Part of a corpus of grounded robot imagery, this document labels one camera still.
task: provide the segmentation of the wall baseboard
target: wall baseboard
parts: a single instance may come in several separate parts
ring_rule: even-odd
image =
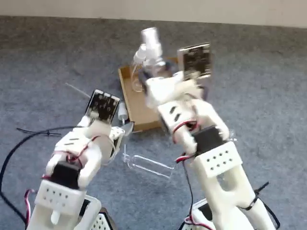
[[[0,15],[307,28],[306,0],[0,0]]]

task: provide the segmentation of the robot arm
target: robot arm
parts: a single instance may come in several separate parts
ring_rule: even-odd
[[[86,187],[101,164],[119,151],[125,131],[111,126],[118,103],[118,98],[94,91],[78,127],[56,144],[27,230],[93,229],[101,203],[86,194]]]
[[[248,181],[235,144],[229,140],[228,127],[212,105],[199,97],[196,81],[155,78],[147,80],[145,85],[146,99],[154,105],[153,109],[160,115],[173,141],[193,157],[191,166],[206,194],[214,228],[252,230],[251,223],[238,209],[242,207],[248,210],[246,214],[257,229],[275,230],[264,204],[257,199]],[[160,90],[170,91],[158,92],[157,85]],[[194,92],[189,100],[184,97],[187,91]],[[230,187],[228,191],[220,186],[219,175],[224,175]]]

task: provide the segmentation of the cardboard piece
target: cardboard piece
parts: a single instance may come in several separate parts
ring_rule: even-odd
[[[158,115],[146,106],[144,93],[135,92],[132,89],[129,66],[119,68],[118,73],[129,119],[130,121],[134,121],[133,131],[159,127]]]

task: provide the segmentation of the plastic part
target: plastic part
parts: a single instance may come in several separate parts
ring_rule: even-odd
[[[50,181],[62,186],[79,189],[78,177],[81,167],[67,161],[59,161],[54,167]]]
[[[52,211],[52,214],[51,214],[51,218],[50,218],[50,220],[51,220],[51,223],[53,224],[53,225],[57,225],[58,224],[58,222],[59,222],[59,217],[61,216],[61,214],[58,212],[58,211]]]
[[[82,216],[82,219],[74,230],[91,230],[93,223],[97,221],[97,214],[101,209],[101,203],[98,199],[87,195],[85,199],[89,200],[90,203],[87,205],[86,210]]]
[[[161,43],[157,28],[151,27],[142,30],[143,42],[146,44],[146,59],[158,59],[162,55]]]
[[[139,80],[139,70],[142,68],[141,64],[133,62],[130,66],[131,86],[135,92],[142,92],[143,86]]]
[[[215,126],[203,128],[192,135],[197,143],[197,154],[202,154],[224,144],[220,131]]]
[[[221,131],[223,140],[228,140],[230,137],[230,131],[224,121],[217,114],[211,104],[199,99],[192,99],[191,103],[197,110],[198,123],[202,127],[216,126]]]
[[[99,213],[94,220],[94,223],[91,230],[112,230],[112,227],[109,225],[105,215],[103,213]]]
[[[242,164],[235,144],[231,141],[200,155],[198,160],[202,161],[204,176],[208,178],[218,176]]]
[[[27,230],[74,229],[84,198],[84,191],[43,180]]]
[[[79,174],[78,186],[85,188],[100,169],[101,162],[107,162],[110,159],[112,151],[108,137],[101,136],[96,140],[97,144],[86,138],[82,133],[69,132],[56,144],[54,155],[47,164],[46,174],[51,176],[57,163],[65,160],[66,154],[63,152],[68,151],[77,156],[88,146],[79,158],[83,168]],[[104,158],[102,158],[101,149],[104,150]]]
[[[125,121],[128,120],[128,111],[124,102],[119,103],[118,106],[118,119],[125,124]]]
[[[124,162],[126,162],[131,169],[154,174],[158,177],[163,177],[165,179],[170,179],[175,169],[175,167],[167,166],[163,163],[151,160],[143,156],[129,156],[125,152]]]
[[[229,151],[232,157],[237,158],[237,151],[233,142],[228,142],[223,146],[223,151]],[[212,150],[215,154],[218,154],[220,161],[224,164],[223,155],[220,156],[220,151]],[[237,165],[230,168],[228,171],[224,171],[224,179],[227,182],[229,189],[225,191],[216,176],[209,174],[210,171],[209,162],[207,162],[207,153],[204,153],[196,157],[192,162],[192,167],[196,171],[199,178],[199,182],[206,194],[208,204],[210,205],[213,222],[217,230],[246,230],[253,229],[251,224],[242,212],[238,211],[238,207],[248,207],[255,199],[255,193],[248,181],[248,178],[242,168],[242,165]],[[255,223],[256,229],[275,230],[274,224],[270,219],[268,212],[265,209],[264,204],[258,199],[252,209],[245,212],[248,217]]]
[[[117,126],[112,127],[111,133],[110,133],[110,139],[114,142],[115,149],[112,150],[112,154],[107,163],[110,163],[115,158],[117,153],[119,152],[119,148],[120,148],[122,138],[124,137],[124,135],[125,135],[125,131],[122,128],[117,127]]]
[[[177,72],[171,78],[150,78],[146,81],[147,100],[154,108],[174,100],[202,98],[202,89],[195,80],[183,81],[183,72]]]
[[[136,64],[142,64],[143,61],[145,61],[145,59],[146,59],[146,45],[141,44],[138,51],[136,51],[133,57],[133,61]]]
[[[158,112],[162,116],[170,134],[174,136],[174,141],[182,145],[187,154],[195,153],[197,143],[186,126],[180,127],[173,134],[175,127],[181,123],[195,120],[193,111],[188,110],[182,101],[171,101],[158,106]]]
[[[70,189],[62,185],[43,180],[38,190],[35,204],[58,211],[65,215],[74,215],[80,210],[85,192]]]

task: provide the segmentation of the clear plastic bottle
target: clear plastic bottle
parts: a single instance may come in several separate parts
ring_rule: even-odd
[[[135,53],[133,57],[133,62],[130,65],[130,79],[131,86],[135,92],[142,92],[143,87],[139,81],[139,70],[142,68],[142,63],[146,59],[146,45],[141,44],[139,50]]]

